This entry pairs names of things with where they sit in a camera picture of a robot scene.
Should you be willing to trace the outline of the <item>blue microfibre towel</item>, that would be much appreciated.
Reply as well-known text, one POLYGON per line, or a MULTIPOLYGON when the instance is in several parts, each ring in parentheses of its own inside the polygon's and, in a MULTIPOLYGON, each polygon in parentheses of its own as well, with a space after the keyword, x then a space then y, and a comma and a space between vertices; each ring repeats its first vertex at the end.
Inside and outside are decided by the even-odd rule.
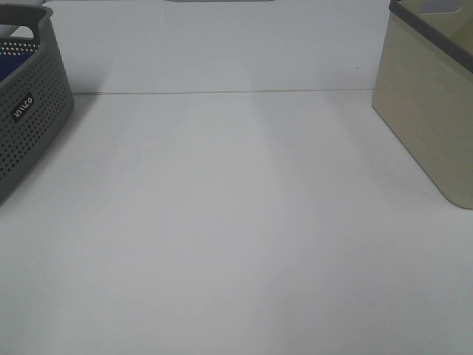
POLYGON ((30 65, 30 59, 35 53, 13 53, 12 55, 1 54, 1 81, 6 80, 15 72, 25 70, 30 65))

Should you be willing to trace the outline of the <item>beige plastic storage bin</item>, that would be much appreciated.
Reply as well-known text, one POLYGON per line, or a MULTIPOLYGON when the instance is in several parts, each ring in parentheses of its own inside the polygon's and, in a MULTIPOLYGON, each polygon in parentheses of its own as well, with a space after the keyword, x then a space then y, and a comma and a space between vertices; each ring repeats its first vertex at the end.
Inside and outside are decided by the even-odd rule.
POLYGON ((471 209, 471 1, 389 3, 372 107, 439 192, 471 209))

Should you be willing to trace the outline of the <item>grey perforated plastic basket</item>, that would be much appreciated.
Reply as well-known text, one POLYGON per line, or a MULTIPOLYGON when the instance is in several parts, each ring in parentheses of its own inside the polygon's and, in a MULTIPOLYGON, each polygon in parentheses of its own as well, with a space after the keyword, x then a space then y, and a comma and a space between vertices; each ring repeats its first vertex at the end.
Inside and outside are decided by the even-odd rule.
POLYGON ((30 173, 74 110, 48 7, 2 4, 1 24, 32 37, 1 38, 1 54, 35 53, 28 68, 1 81, 1 199, 30 173))

